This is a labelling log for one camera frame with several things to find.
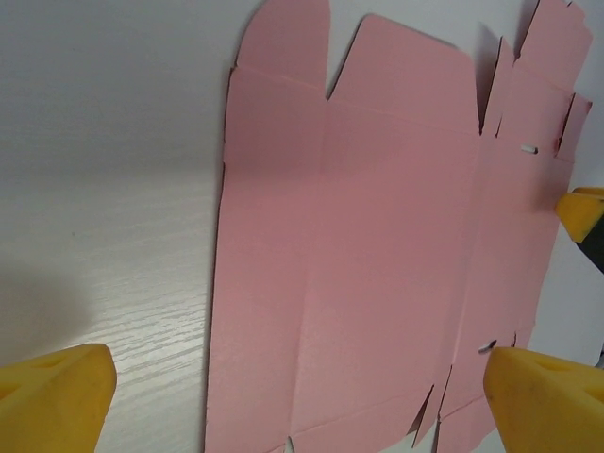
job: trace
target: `cardboard edge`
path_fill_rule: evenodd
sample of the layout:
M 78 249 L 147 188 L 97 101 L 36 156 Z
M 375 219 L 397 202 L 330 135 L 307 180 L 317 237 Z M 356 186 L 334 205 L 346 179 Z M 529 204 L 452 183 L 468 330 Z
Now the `cardboard edge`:
M 230 68 L 230 71 L 228 72 L 228 82 L 226 83 L 226 96 L 225 96 L 225 111 L 223 112 L 223 128 L 222 128 L 222 132 L 223 132 L 223 142 L 222 142 L 222 154 L 221 154 L 221 160 L 223 163 L 223 177 L 222 177 L 222 182 L 223 185 L 222 187 L 224 188 L 225 186 L 225 170 L 227 169 L 227 161 L 228 161 L 228 152 L 227 152 L 227 136 L 228 136 L 228 109 L 230 108 L 230 95 L 231 95 L 231 86 L 233 83 L 233 74 L 235 74 L 236 71 L 236 67 L 233 66 L 232 68 Z M 220 191 L 220 201 L 222 201 L 222 188 Z
M 463 133 L 476 133 L 477 135 L 479 135 L 479 128 L 480 128 L 480 120 L 479 120 L 479 112 L 478 112 L 478 99 L 477 99 L 477 87 L 476 87 L 476 64 L 474 62 L 474 60 L 472 59 L 472 57 L 470 57 L 470 55 L 468 55 L 467 53 L 463 52 L 459 47 L 457 47 L 456 45 L 441 40 L 437 37 L 434 37 L 432 35 L 429 35 L 426 32 L 423 32 L 421 30 L 412 28 L 410 26 L 404 25 L 404 24 L 400 24 L 399 22 L 393 21 L 391 19 L 388 19 L 386 17 L 380 16 L 378 14 L 374 14 L 374 13 L 369 13 L 366 14 L 365 16 L 363 16 L 361 18 L 361 22 L 359 24 L 359 26 L 357 27 L 354 36 L 349 44 L 349 47 L 347 49 L 346 55 L 344 60 L 342 61 L 341 67 L 339 68 L 339 72 L 337 74 L 337 76 L 334 77 L 334 80 L 332 82 L 332 86 L 331 86 L 331 90 L 329 92 L 329 96 L 327 97 L 327 101 L 328 102 L 339 102 L 339 103 L 345 103 L 345 104 L 349 104 L 349 105 L 354 105 L 356 107 L 360 107 L 360 108 L 367 108 L 367 106 L 351 101 L 349 99 L 346 98 L 346 96 L 341 96 L 340 95 L 340 88 L 341 85 L 345 82 L 343 82 L 343 80 L 345 80 L 347 78 L 347 67 L 348 67 L 348 63 L 349 61 L 353 58 L 352 55 L 354 53 L 354 49 L 355 49 L 355 45 L 357 45 L 358 41 L 363 39 L 363 34 L 367 33 L 366 28 L 367 27 L 371 27 L 371 26 L 375 26 L 374 23 L 377 22 L 377 25 L 379 26 L 383 26 L 384 23 L 387 23 L 389 25 L 395 25 L 397 27 L 401 27 L 404 28 L 406 30 L 409 30 L 412 33 L 421 35 L 423 38 L 431 40 L 433 42 L 437 42 L 438 44 L 445 46 L 447 48 L 449 48 L 451 51 L 456 52 L 457 55 L 459 56 L 460 59 L 465 61 L 465 64 L 468 64 L 471 68 L 472 71 L 471 73 L 469 72 L 468 74 L 472 74 L 472 87 L 473 87 L 473 91 L 474 91 L 474 112 L 473 112 L 473 118 L 472 118 L 472 122 L 473 122 L 473 128 L 474 130 L 469 131 L 469 130 L 462 130 L 459 129 L 458 131 L 463 132 Z M 377 111 L 383 111 L 386 114 L 392 114 L 396 117 L 402 118 L 405 121 L 409 121 L 409 122 L 413 122 L 413 119 L 407 118 L 403 115 L 400 115 L 397 112 L 391 112 L 391 111 L 385 111 L 385 110 L 381 110 L 381 109 L 377 109 Z
M 442 353 L 443 355 L 441 356 L 443 358 L 443 361 L 446 361 L 447 363 L 446 371 L 441 372 L 441 376 L 444 375 L 445 378 L 438 376 L 436 378 L 437 385 L 435 386 L 435 389 L 438 390 L 435 390 L 435 393 L 439 394 L 440 396 L 438 398 L 438 401 L 430 401 L 429 403 L 430 406 L 427 409 L 427 415 L 425 415 L 425 422 L 423 422 L 423 425 L 418 431 L 418 441 L 420 441 L 428 433 L 434 421 L 438 420 L 438 418 L 442 415 L 442 409 L 445 403 L 448 385 L 452 376 L 453 366 L 455 361 L 458 359 L 463 329 L 463 319 L 467 310 L 467 283 L 465 280 L 468 276 L 467 272 L 469 272 L 472 265 L 472 260 L 475 253 L 474 249 L 476 246 L 475 242 L 478 236 L 479 226 L 482 223 L 482 198 L 485 194 L 486 184 L 490 180 L 491 172 L 493 170 L 494 153 L 492 151 L 494 150 L 496 140 L 496 137 L 483 136 L 481 138 L 479 158 L 474 173 L 475 180 L 473 182 L 473 195 L 470 202 L 469 211 L 466 214 L 466 232 L 463 240 L 465 243 L 464 249 L 466 250 L 466 252 L 465 258 L 462 259 L 465 260 L 464 266 L 466 266 L 466 269 L 462 273 L 464 275 L 464 282 L 459 288 L 460 300 L 458 302 L 458 307 L 454 311 L 456 313 L 455 315 L 458 317 L 458 321 L 454 323 L 450 335 L 444 336 L 444 338 L 450 339 L 445 340 L 444 344 L 452 344 L 450 346 L 450 351 L 446 352 L 446 349 L 444 349 L 444 352 Z
M 575 162 L 575 153 L 579 145 L 581 132 L 592 106 L 593 102 L 581 95 L 575 94 L 573 96 L 568 114 L 566 115 L 562 136 L 559 140 L 560 145 L 556 153 L 556 159 L 570 163 Z
M 494 335 L 491 343 L 492 346 L 496 344 L 498 347 L 509 347 L 512 346 L 515 341 L 516 331 L 515 328 L 512 327 L 509 331 Z M 478 385 L 478 381 L 481 382 L 481 377 L 484 374 L 484 369 L 486 369 L 487 361 L 492 350 L 493 349 L 489 350 L 487 353 L 479 353 L 476 351 L 476 355 L 471 357 L 469 361 L 456 361 L 453 363 L 453 366 L 451 367 L 451 377 L 449 378 L 447 391 L 443 399 L 443 404 L 441 405 L 440 415 L 443 419 L 457 411 L 461 411 L 463 408 L 468 407 L 484 397 L 482 386 L 480 385 L 479 389 L 477 389 L 475 384 Z M 456 373 L 456 370 L 462 370 L 468 364 L 472 365 L 480 362 L 484 366 L 481 371 L 480 379 L 472 380 L 468 383 L 466 379 L 461 379 L 462 375 Z
M 464 429 L 454 429 L 453 427 L 459 425 L 460 422 L 465 425 Z M 484 438 L 495 429 L 495 419 L 492 416 L 487 397 L 483 394 L 466 406 L 443 417 L 437 452 L 464 453 L 474 451 L 480 446 Z
M 568 92 L 571 92 L 571 91 L 573 91 L 574 84 L 577 82 L 576 80 L 574 80 L 574 82 L 571 84 L 571 86 L 564 86 L 563 84 L 560 85 L 556 82 L 556 80 L 553 80 L 549 74 L 542 73 L 539 65 L 535 66 L 526 56 L 523 56 L 523 51 L 525 49 L 527 39 L 529 38 L 531 32 L 534 33 L 534 30 L 535 30 L 535 27 L 533 25 L 534 25 L 536 19 L 538 18 L 538 16 L 540 15 L 541 11 L 546 10 L 547 8 L 559 8 L 560 9 L 559 13 L 563 14 L 565 16 L 564 19 L 567 22 L 572 21 L 572 22 L 576 22 L 576 24 L 579 25 L 578 27 L 576 27 L 573 30 L 575 32 L 575 37 L 577 37 L 580 34 L 584 34 L 588 38 L 588 42 L 587 42 L 587 46 L 586 46 L 587 49 L 585 51 L 583 60 L 581 62 L 575 61 L 575 63 L 578 65 L 578 69 L 579 69 L 577 72 L 577 76 L 579 76 L 580 69 L 582 68 L 582 66 L 585 63 L 585 58 L 587 58 L 589 48 L 591 47 L 591 44 L 594 41 L 594 34 L 590 30 L 590 28 L 585 24 L 585 11 L 583 11 L 583 9 L 574 1 L 571 1 L 570 3 L 566 4 L 566 0 L 538 0 L 535 11 L 534 11 L 532 18 L 530 19 L 530 23 L 528 25 L 527 34 L 525 36 L 525 39 L 523 39 L 523 41 L 522 41 L 522 45 L 520 46 L 519 55 L 518 55 L 517 59 L 521 60 L 522 63 L 525 64 L 526 67 L 529 68 L 532 72 L 534 72 L 535 74 L 538 74 L 540 77 L 544 78 L 545 80 L 547 80 L 549 83 L 551 83 L 555 87 L 568 91 Z
M 346 415 L 292 435 L 294 451 L 381 451 L 405 438 L 411 425 L 405 422 L 409 398 L 398 396 L 362 411 Z M 372 433 L 366 437 L 363 433 Z M 332 434 L 337 433 L 337 446 Z
M 211 351 L 211 328 L 212 328 L 212 313 L 214 310 L 214 280 L 216 277 L 216 258 L 218 257 L 218 227 L 220 222 L 220 208 L 222 206 L 223 201 L 223 190 L 225 188 L 225 174 L 227 172 L 227 168 L 224 163 L 221 163 L 219 168 L 216 169 L 216 196 L 214 199 L 214 223 L 212 225 L 212 238 L 213 238 L 213 249 L 211 254 L 211 261 L 208 266 L 208 307 L 206 311 L 206 319 L 204 320 L 206 335 L 204 342 L 204 359 L 202 364 L 202 370 L 204 373 L 203 380 L 203 393 L 202 393 L 202 405 L 201 405 L 201 416 L 202 420 L 208 420 L 208 393 L 210 390 L 210 351 Z M 206 448 L 206 429 L 207 423 L 203 423 L 201 425 L 201 429 L 199 430 L 199 444 L 201 445 L 201 450 L 205 451 Z
M 415 437 L 417 437 L 417 431 L 419 430 L 419 427 L 421 426 L 422 421 L 424 420 L 424 414 L 426 413 L 426 408 L 428 407 L 428 402 L 430 400 L 430 396 L 432 395 L 433 391 L 434 391 L 434 386 L 432 385 L 432 388 L 430 388 L 430 391 L 426 395 L 426 399 L 424 400 L 422 407 L 417 412 L 417 415 L 415 415 L 415 419 L 413 420 L 413 423 L 411 423 L 411 426 L 410 426 L 409 430 L 407 431 L 407 435 L 415 433 Z
M 495 66 L 493 84 L 489 92 L 489 100 L 484 115 L 484 125 L 480 135 L 495 137 L 501 125 L 503 110 L 505 108 L 510 82 L 512 80 L 512 69 L 515 61 L 512 47 L 501 38 L 499 42 L 499 54 Z
M 275 448 L 273 450 L 270 450 L 270 451 L 267 451 L 266 453 L 285 453 L 285 445 L 278 446 L 277 448 Z
M 419 429 L 417 429 L 415 439 L 413 439 L 413 448 L 416 448 L 419 443 L 426 438 L 426 435 L 429 433 L 434 423 L 437 424 L 437 435 L 435 436 L 434 440 L 434 442 L 436 442 L 438 438 L 438 426 L 441 422 L 441 407 L 443 406 L 443 401 L 445 401 L 446 388 L 449 385 L 452 370 L 453 365 L 450 365 L 449 372 L 446 375 L 444 385 L 440 386 L 437 383 L 432 386 L 432 390 L 428 395 L 428 403 L 426 404 L 426 408 L 424 410 L 424 415 L 422 416 Z
M 278 11 L 279 21 L 272 20 L 274 11 Z M 303 22 L 304 26 L 290 27 L 285 32 L 279 28 L 299 22 Z M 331 8 L 328 0 L 265 0 L 245 28 L 235 67 L 245 67 L 269 76 L 284 76 L 324 90 L 330 22 Z M 312 46 L 312 41 L 320 39 L 323 48 L 312 47 L 308 50 L 314 54 L 314 65 L 304 64 L 298 59 L 300 49 L 288 48 L 288 40 L 283 39 L 284 33 L 296 42 L 310 41 L 308 46 Z M 265 49 L 273 52 L 265 57 Z

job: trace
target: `crease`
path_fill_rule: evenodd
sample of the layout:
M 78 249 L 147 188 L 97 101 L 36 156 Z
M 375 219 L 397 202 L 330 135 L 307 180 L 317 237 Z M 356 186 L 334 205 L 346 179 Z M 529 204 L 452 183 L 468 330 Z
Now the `crease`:
M 325 143 L 326 143 L 326 136 L 327 136 L 327 119 L 328 119 L 328 115 L 327 115 L 327 107 L 324 110 L 324 115 L 325 115 L 325 120 L 323 122 L 323 135 L 321 138 L 321 149 L 319 152 L 319 159 L 317 162 L 317 168 L 316 168 L 316 181 L 315 181 L 315 192 L 312 195 L 312 201 L 311 201 L 311 215 L 309 215 L 309 218 L 312 217 L 316 217 L 315 214 L 317 214 L 318 211 L 318 201 L 319 201 L 319 197 L 321 196 L 320 192 L 321 192 L 321 181 L 322 181 L 322 174 L 323 174 L 323 167 L 324 167 L 324 160 L 325 160 Z M 290 408 L 290 416 L 289 416 L 289 431 L 290 431 L 290 437 L 292 437 L 292 432 L 293 430 L 293 421 L 294 421 L 294 402 L 296 400 L 296 395 L 298 392 L 298 383 L 299 383 L 299 371 L 300 371 L 300 363 L 301 363 L 301 351 L 302 351 L 302 333 L 304 332 L 304 325 L 305 325 L 305 319 L 307 317 L 307 300 L 308 300 L 308 289 L 310 286 L 310 275 L 311 275 L 311 270 L 310 270 L 310 263 L 313 261 L 313 258 L 315 256 L 315 251 L 317 249 L 317 243 L 319 240 L 319 232 L 317 230 L 317 228 L 319 223 L 315 222 L 312 223 L 312 228 L 313 228 L 313 232 L 311 233 L 311 240 L 310 240 L 310 244 L 309 244 L 309 252 L 307 255 L 307 269 L 306 269 L 306 274 L 305 274 L 305 282 L 304 282 L 304 301 L 302 304 L 302 313 L 301 313 L 301 317 L 300 317 L 300 326 L 298 328 L 298 341 L 297 341 L 297 345 L 296 345 L 296 358 L 295 358 L 295 366 L 294 366 L 294 386 L 293 386 L 293 392 L 292 392 L 292 405 Z
M 266 450 L 264 453 L 273 453 L 275 450 L 277 450 L 278 448 L 281 448 L 281 447 L 283 447 L 283 450 L 285 450 L 285 445 L 286 445 L 286 444 L 283 444 L 283 445 L 277 445 L 277 446 L 276 446 L 276 447 L 274 447 L 274 448 L 270 448 L 270 449 Z
M 559 92 L 563 92 L 564 94 L 573 94 L 575 88 L 574 87 L 561 87 L 560 85 L 558 85 L 554 80 L 552 80 L 551 78 L 549 78 L 548 75 L 540 72 L 540 70 L 535 66 L 533 66 L 533 63 L 527 59 L 527 57 L 520 57 L 519 59 L 517 59 L 514 62 L 514 68 L 516 66 L 516 64 L 520 63 L 520 69 L 524 69 L 525 71 L 527 71 L 528 73 L 530 73 L 532 76 L 537 76 L 538 78 L 542 79 L 545 83 L 549 84 L 549 86 L 551 88 L 553 88 L 554 90 L 557 90 Z
M 323 93 L 323 91 L 319 87 L 317 87 L 316 85 L 313 85 L 313 84 L 311 84 L 309 82 L 304 82 L 302 80 L 298 80 L 297 78 L 292 78 L 292 77 L 289 77 L 289 76 L 283 75 L 283 74 L 269 74 L 269 73 L 265 73 L 264 71 L 261 71 L 260 69 L 254 68 L 252 66 L 247 66 L 246 64 L 239 64 L 239 63 L 236 64 L 233 67 L 233 72 L 236 71 L 236 70 L 238 70 L 238 69 L 244 69 L 246 71 L 249 71 L 249 72 L 252 72 L 252 73 L 255 73 L 255 74 L 259 74 L 259 75 L 265 76 L 266 78 L 269 78 L 271 80 L 276 80 L 276 79 L 278 79 L 278 80 L 285 80 L 287 82 L 292 82 L 292 83 L 294 83 L 296 85 L 301 85 L 301 86 L 306 87 L 306 88 L 311 88 L 313 90 L 316 90 L 316 91 L 320 92 L 322 94 L 322 97 L 325 98 L 325 94 Z
M 456 408 L 454 411 L 451 411 L 450 413 L 448 413 L 447 415 L 445 415 L 443 417 L 443 420 L 446 420 L 448 417 L 450 417 L 451 415 L 453 415 L 454 413 L 457 413 L 459 411 L 464 410 L 465 408 L 467 408 L 468 406 L 476 403 L 477 401 L 480 401 L 481 399 L 486 398 L 486 396 L 484 394 L 480 395 L 480 396 L 475 396 L 474 398 L 472 398 L 470 401 L 468 401 L 465 404 L 462 404 L 461 406 L 459 406 L 458 408 Z
M 300 432 L 296 432 L 295 436 L 299 436 L 301 434 L 307 434 L 307 433 L 309 433 L 311 431 L 315 431 L 316 429 L 319 429 L 319 428 L 324 428 L 324 427 L 326 427 L 328 425 L 331 425 L 333 423 L 341 422 L 343 420 L 346 420 L 346 419 L 349 419 L 349 418 L 352 418 L 352 417 L 356 417 L 357 415 L 361 415 L 363 413 L 372 411 L 374 409 L 379 408 L 380 406 L 385 406 L 385 405 L 387 405 L 389 403 L 392 403 L 393 401 L 396 401 L 398 399 L 403 399 L 404 400 L 404 399 L 408 399 L 408 397 L 406 395 L 403 395 L 403 394 L 397 395 L 397 396 L 392 396 L 392 397 L 387 398 L 387 399 L 385 399 L 385 400 L 383 400 L 383 401 L 381 401 L 379 403 L 371 404 L 371 405 L 369 405 L 369 406 L 367 406 L 367 407 L 365 407 L 365 408 L 363 408 L 363 409 L 361 409 L 359 411 L 354 411 L 354 412 L 346 414 L 346 415 L 341 415 L 339 417 L 334 418 L 333 420 L 329 420 L 327 422 L 321 423 L 321 424 L 319 424 L 319 425 L 317 425 L 315 427 L 303 429 Z
M 374 108 L 367 107 L 367 106 L 362 106 L 362 105 L 359 105 L 359 104 L 353 104 L 352 102 L 349 102 L 349 101 L 330 99 L 328 102 L 329 103 L 334 103 L 334 104 L 340 104 L 342 106 L 352 107 L 354 109 L 367 110 L 367 111 L 371 111 L 371 112 L 378 113 L 378 114 L 381 114 L 381 115 L 391 116 L 391 117 L 397 118 L 399 120 L 402 120 L 405 123 L 410 123 L 412 125 L 419 125 L 419 126 L 429 127 L 429 128 L 432 128 L 432 129 L 442 130 L 442 131 L 445 131 L 445 132 L 455 132 L 455 133 L 458 133 L 458 134 L 468 135 L 468 136 L 471 136 L 471 137 L 477 137 L 477 138 L 480 137 L 480 135 L 478 134 L 478 125 L 477 125 L 477 130 L 475 132 L 469 132 L 469 131 L 466 131 L 466 130 L 456 129 L 454 127 L 441 127 L 441 126 L 436 126 L 436 125 L 429 125 L 429 124 L 423 123 L 421 121 L 413 121 L 411 118 L 408 118 L 406 116 L 393 113 L 391 111 L 374 109 Z

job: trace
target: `pink cardboard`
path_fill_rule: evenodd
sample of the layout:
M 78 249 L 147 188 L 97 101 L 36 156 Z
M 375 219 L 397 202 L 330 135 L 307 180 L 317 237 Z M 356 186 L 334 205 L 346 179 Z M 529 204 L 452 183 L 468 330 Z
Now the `pink cardboard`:
M 577 25 L 577 14 L 569 15 L 566 7 L 558 8 L 561 3 L 540 3 L 535 14 L 537 32 L 531 26 L 525 44 L 528 51 L 523 47 L 523 57 L 512 68 L 510 92 L 492 150 L 493 170 L 485 188 L 466 281 L 458 346 L 441 408 L 443 417 L 483 395 L 480 384 L 488 356 L 478 350 L 491 342 L 510 345 L 517 329 L 532 327 L 535 322 L 559 225 L 554 207 L 566 192 L 572 173 L 572 163 L 557 157 L 558 145 L 562 137 L 569 148 L 576 146 L 574 137 L 585 119 L 585 104 L 579 102 L 575 113 L 571 109 L 573 93 L 561 88 L 562 80 L 568 82 L 570 75 L 576 77 L 579 73 L 582 59 L 572 58 L 561 67 L 559 56 L 548 54 L 551 43 L 547 36 L 551 33 L 539 34 L 544 29 L 540 21 L 547 14 L 548 20 L 561 26 L 556 31 L 556 42 L 561 40 L 558 34 L 566 33 L 564 39 L 573 42 L 584 57 L 581 39 L 591 42 L 591 35 L 585 32 L 582 22 L 581 27 Z M 573 26 L 567 26 L 567 21 L 573 21 Z M 537 55 L 538 44 L 544 50 Z M 555 60 L 545 60 L 544 55 Z M 578 68 L 569 69 L 572 65 Z M 577 125 L 565 129 L 566 119 L 571 117 Z M 565 130 L 573 139 L 563 138 Z M 523 152 L 527 145 L 535 151 L 534 155 Z M 573 155 L 574 149 L 565 154 Z
M 307 23 L 310 34 L 313 24 Z M 325 55 L 319 51 L 315 58 Z M 313 209 L 327 101 L 323 87 L 260 69 L 266 70 L 236 68 L 229 87 L 208 452 L 266 452 L 284 445 L 290 433 L 311 241 L 305 222 Z
M 495 430 L 495 419 L 482 397 L 442 420 L 439 427 L 438 453 L 470 453 Z
M 592 102 L 588 101 L 579 94 L 575 94 L 573 104 L 568 112 L 568 118 L 562 135 L 560 149 L 557 158 L 566 162 L 575 161 L 575 150 L 579 144 L 579 137 L 583 130 L 583 124 L 587 119 L 589 110 L 592 109 Z
M 499 44 L 499 55 L 495 67 L 493 86 L 489 94 L 489 106 L 485 113 L 482 135 L 494 137 L 499 130 L 501 116 L 506 104 L 510 82 L 512 81 L 512 68 L 514 63 L 513 50 L 510 45 L 501 39 Z
M 379 452 L 399 442 L 407 431 L 403 421 L 414 417 L 423 401 L 395 398 L 327 425 L 294 436 L 295 451 Z
M 478 349 L 534 324 L 578 69 L 533 70 L 538 33 L 516 62 L 502 42 L 480 137 L 471 59 L 377 16 L 327 101 L 328 29 L 328 0 L 268 0 L 231 76 L 206 451 L 379 451 L 431 390 L 418 438 L 440 412 L 445 437 L 472 426 L 464 452 L 486 429 Z
M 250 21 L 237 66 L 325 90 L 329 3 L 267 0 Z
M 593 40 L 584 19 L 576 3 L 541 0 L 519 61 L 553 86 L 572 92 Z

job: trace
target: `wood grain surface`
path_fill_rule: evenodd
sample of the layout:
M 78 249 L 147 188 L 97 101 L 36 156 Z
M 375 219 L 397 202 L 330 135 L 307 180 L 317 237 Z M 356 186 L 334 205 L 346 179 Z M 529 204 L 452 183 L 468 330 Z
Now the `wood grain surface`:
M 97 451 L 200 451 L 212 173 L 38 179 L 0 200 L 0 362 L 109 345 Z

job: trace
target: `pink paper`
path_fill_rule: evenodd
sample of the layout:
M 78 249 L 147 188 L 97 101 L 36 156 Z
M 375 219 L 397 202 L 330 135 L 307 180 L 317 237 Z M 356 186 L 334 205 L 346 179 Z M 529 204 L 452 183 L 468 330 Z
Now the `pink paper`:
M 556 156 L 560 160 L 567 162 L 575 161 L 575 150 L 579 144 L 579 137 L 583 130 L 583 124 L 587 119 L 589 110 L 592 108 L 592 103 L 584 97 L 575 94 L 573 104 L 568 113 L 568 119 L 562 135 L 560 150 Z
M 582 59 L 572 57 L 561 66 L 560 56 L 549 51 L 552 33 L 543 21 L 560 25 L 554 41 L 573 42 L 583 57 L 582 40 L 590 42 L 591 35 L 582 18 L 579 27 L 576 12 L 559 8 L 561 3 L 541 2 L 535 14 L 537 32 L 531 26 L 522 58 L 512 68 L 466 281 L 457 351 L 441 408 L 444 417 L 483 395 L 480 383 L 487 356 L 478 349 L 495 341 L 510 345 L 516 330 L 535 322 L 559 225 L 554 207 L 572 173 L 572 164 L 560 159 L 558 145 L 562 138 L 568 143 L 564 154 L 574 154 L 586 116 L 586 103 L 579 100 L 571 108 L 573 93 L 565 88 L 574 83 Z M 534 149 L 535 154 L 526 149 Z
M 440 425 L 438 453 L 469 453 L 495 430 L 495 419 L 485 397 L 447 416 Z
M 379 451 L 432 389 L 418 438 L 440 411 L 445 436 L 472 425 L 464 452 L 486 430 L 478 348 L 534 324 L 578 70 L 535 71 L 539 34 L 516 62 L 502 42 L 480 137 L 471 59 L 377 16 L 327 101 L 328 26 L 328 0 L 268 0 L 231 76 L 206 451 Z

